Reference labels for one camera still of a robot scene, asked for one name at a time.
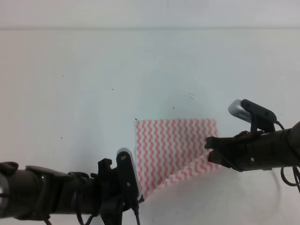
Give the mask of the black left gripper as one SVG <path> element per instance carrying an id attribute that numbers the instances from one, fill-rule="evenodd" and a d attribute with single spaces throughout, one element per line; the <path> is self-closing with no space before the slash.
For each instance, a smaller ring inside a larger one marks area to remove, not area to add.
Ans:
<path id="1" fill-rule="evenodd" d="M 92 174 L 96 188 L 96 212 L 105 225 L 121 225 L 125 205 L 120 189 L 117 167 L 111 168 L 112 160 L 104 158 L 98 162 L 97 174 Z"/>

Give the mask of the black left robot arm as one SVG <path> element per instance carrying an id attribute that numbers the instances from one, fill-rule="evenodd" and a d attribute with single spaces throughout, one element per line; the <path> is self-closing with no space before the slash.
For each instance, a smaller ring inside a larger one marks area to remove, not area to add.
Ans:
<path id="1" fill-rule="evenodd" d="M 106 225 L 120 225 L 132 207 L 124 198 L 112 161 L 98 162 L 98 172 L 63 173 L 40 166 L 19 169 L 16 162 L 0 164 L 0 217 L 44 221 L 52 214 L 74 214 L 89 225 L 100 216 Z"/>

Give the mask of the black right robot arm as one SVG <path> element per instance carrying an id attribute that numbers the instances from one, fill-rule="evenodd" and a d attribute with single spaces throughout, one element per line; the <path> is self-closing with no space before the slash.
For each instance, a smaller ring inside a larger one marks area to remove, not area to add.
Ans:
<path id="1" fill-rule="evenodd" d="M 300 165 L 300 124 L 265 133 L 243 131 L 234 137 L 208 137 L 208 161 L 238 172 Z"/>

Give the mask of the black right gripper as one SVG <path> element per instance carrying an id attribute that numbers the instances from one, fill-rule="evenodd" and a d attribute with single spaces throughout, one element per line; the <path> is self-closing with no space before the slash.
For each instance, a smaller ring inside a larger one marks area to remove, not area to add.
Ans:
<path id="1" fill-rule="evenodd" d="M 257 141 L 263 134 L 262 131 L 254 133 L 242 131 L 232 138 L 218 138 L 210 136 L 206 138 L 205 149 L 219 149 L 225 147 L 225 158 L 216 150 L 209 153 L 208 161 L 226 168 L 232 168 L 238 172 L 250 169 L 251 156 L 249 145 Z"/>

